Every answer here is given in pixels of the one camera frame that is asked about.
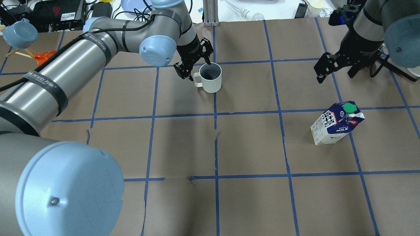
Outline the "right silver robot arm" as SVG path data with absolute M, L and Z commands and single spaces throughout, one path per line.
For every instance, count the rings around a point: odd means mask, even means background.
M 371 67 L 386 46 L 388 57 L 407 69 L 419 67 L 418 0 L 348 0 L 332 12 L 331 26 L 346 25 L 348 32 L 335 54 L 325 53 L 325 74 L 350 67 L 349 77 Z

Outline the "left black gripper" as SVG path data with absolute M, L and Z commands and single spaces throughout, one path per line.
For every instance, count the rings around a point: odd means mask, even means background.
M 195 38 L 186 45 L 177 45 L 177 52 L 180 55 L 180 62 L 173 65 L 177 75 L 182 79 L 194 81 L 191 75 L 195 63 L 203 58 L 205 63 L 211 65 L 210 56 L 214 49 L 209 39 L 202 38 L 199 40 L 196 35 Z

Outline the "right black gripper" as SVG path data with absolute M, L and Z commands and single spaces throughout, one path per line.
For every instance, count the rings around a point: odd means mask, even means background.
M 347 72 L 349 78 L 354 78 L 360 70 L 371 67 L 378 60 L 384 43 L 382 22 L 373 18 L 364 7 L 341 7 L 332 13 L 329 24 L 345 24 L 348 32 L 337 53 L 322 54 L 314 65 L 319 84 L 328 75 L 347 66 L 351 66 Z

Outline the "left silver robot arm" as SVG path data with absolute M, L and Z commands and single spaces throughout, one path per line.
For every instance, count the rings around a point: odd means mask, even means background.
M 108 151 L 125 178 L 112 236 L 340 235 L 324 184 L 348 139 L 314 145 L 310 126 L 339 101 L 313 66 L 346 29 L 326 18 L 194 24 L 222 68 L 210 94 L 173 67 L 120 52 L 42 136 Z

